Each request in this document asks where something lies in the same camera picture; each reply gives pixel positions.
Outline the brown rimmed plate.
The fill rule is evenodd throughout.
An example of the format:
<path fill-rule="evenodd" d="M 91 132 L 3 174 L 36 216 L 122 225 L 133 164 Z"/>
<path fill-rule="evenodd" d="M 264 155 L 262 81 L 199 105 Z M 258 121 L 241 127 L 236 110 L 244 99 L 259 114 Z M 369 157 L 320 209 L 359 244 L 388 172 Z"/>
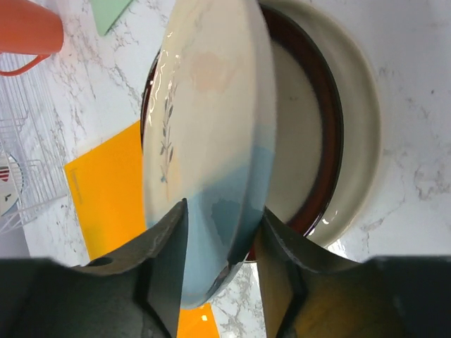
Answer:
<path fill-rule="evenodd" d="M 144 219 L 181 199 L 188 260 L 243 259 L 270 208 L 300 234 L 324 214 L 342 104 L 307 32 L 258 1 L 177 1 L 142 104 Z"/>

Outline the cream leaf pattern plate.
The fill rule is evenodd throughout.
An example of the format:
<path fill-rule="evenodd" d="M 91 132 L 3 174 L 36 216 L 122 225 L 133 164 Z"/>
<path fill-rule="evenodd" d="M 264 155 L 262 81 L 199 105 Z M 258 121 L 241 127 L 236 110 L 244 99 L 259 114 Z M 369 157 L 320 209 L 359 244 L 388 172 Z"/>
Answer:
<path fill-rule="evenodd" d="M 183 308 L 206 303 L 247 256 L 275 144 L 275 70 L 259 4 L 177 1 L 147 99 L 143 190 L 148 227 L 187 201 Z"/>

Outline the green cream branch plate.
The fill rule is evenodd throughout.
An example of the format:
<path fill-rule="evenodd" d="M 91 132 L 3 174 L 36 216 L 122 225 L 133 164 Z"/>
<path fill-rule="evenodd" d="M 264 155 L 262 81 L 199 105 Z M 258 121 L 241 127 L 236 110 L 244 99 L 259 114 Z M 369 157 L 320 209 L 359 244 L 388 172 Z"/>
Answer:
<path fill-rule="evenodd" d="M 380 105 L 369 65 L 347 31 L 303 1 L 262 1 L 278 94 L 276 158 L 266 204 L 328 246 L 373 182 Z"/>

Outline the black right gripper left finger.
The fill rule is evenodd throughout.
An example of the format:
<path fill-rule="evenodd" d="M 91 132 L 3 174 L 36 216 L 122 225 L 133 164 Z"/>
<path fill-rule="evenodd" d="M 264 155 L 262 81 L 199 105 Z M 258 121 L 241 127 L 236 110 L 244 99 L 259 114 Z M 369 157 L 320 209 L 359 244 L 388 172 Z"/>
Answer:
<path fill-rule="evenodd" d="M 1 261 L 2 337 L 175 337 L 188 230 L 186 200 L 85 266 Z"/>

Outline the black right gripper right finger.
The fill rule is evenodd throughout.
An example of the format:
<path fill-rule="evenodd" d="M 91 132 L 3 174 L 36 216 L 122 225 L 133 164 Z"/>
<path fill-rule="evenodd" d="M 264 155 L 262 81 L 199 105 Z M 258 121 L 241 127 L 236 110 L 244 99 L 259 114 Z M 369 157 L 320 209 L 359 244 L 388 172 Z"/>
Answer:
<path fill-rule="evenodd" d="M 254 242 L 268 337 L 449 337 L 450 258 L 338 256 L 265 211 Z"/>

